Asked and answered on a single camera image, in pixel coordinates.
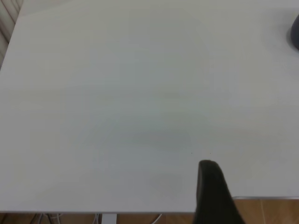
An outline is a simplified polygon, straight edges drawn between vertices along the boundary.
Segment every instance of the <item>wooden floor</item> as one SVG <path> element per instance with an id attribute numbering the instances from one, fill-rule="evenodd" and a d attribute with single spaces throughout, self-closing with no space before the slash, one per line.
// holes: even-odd
<path id="1" fill-rule="evenodd" d="M 247 224 L 299 224 L 299 200 L 236 200 Z M 117 224 L 151 224 L 158 214 L 120 214 Z M 0 224 L 29 224 L 33 214 L 8 214 Z M 191 224 L 193 214 L 163 214 L 156 224 Z M 94 214 L 63 214 L 61 224 L 92 224 Z M 49 224 L 44 217 L 42 224 Z"/>

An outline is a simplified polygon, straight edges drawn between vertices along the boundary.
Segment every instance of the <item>desk surface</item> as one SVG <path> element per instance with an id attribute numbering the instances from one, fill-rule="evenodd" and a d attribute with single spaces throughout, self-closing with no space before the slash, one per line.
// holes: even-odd
<path id="1" fill-rule="evenodd" d="M 0 72 L 0 210 L 299 196 L 297 0 L 27 0 Z"/>

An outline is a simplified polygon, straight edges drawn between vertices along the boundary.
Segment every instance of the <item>cable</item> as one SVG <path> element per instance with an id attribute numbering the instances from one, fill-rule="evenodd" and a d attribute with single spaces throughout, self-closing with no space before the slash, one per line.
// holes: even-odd
<path id="1" fill-rule="evenodd" d="M 58 217 L 61 217 L 62 215 L 63 215 L 63 213 L 57 213 L 57 215 L 59 215 Z M 52 218 L 52 219 L 55 219 L 55 218 L 58 218 L 57 216 L 51 216 L 50 218 Z"/>
<path id="2" fill-rule="evenodd" d="M 155 224 L 158 220 L 159 220 L 159 218 L 162 216 L 162 214 L 160 214 L 156 219 L 155 219 L 155 221 L 154 222 L 152 222 L 151 224 Z"/>
<path id="3" fill-rule="evenodd" d="M 31 219 L 31 221 L 30 221 L 30 223 L 29 223 L 29 224 L 33 224 L 33 223 L 34 223 L 34 221 L 35 221 L 35 219 L 36 219 L 36 217 L 37 217 L 37 214 L 34 214 L 34 216 L 32 217 L 32 219 Z"/>
<path id="4" fill-rule="evenodd" d="M 53 224 L 53 223 L 52 223 L 52 220 L 51 220 L 51 218 L 50 218 L 50 215 L 49 215 L 49 214 L 46 214 L 46 216 L 47 216 L 47 218 L 48 218 L 49 223 L 50 223 L 50 224 Z"/>
<path id="5" fill-rule="evenodd" d="M 38 218 L 38 221 L 37 221 L 37 224 L 41 224 L 42 219 L 43 219 L 43 214 L 40 214 L 40 216 Z"/>
<path id="6" fill-rule="evenodd" d="M 99 224 L 99 213 L 94 214 L 93 224 Z"/>
<path id="7" fill-rule="evenodd" d="M 62 216 L 62 214 L 60 214 L 60 215 L 57 214 L 57 222 L 58 222 L 58 224 L 61 224 L 61 223 L 60 223 L 60 216 Z"/>

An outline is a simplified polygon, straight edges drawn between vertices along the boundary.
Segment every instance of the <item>desk leg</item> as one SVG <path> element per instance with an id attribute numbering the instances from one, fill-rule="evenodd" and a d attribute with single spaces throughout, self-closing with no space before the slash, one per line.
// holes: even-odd
<path id="1" fill-rule="evenodd" d="M 101 224 L 116 224 L 117 214 L 102 214 Z"/>

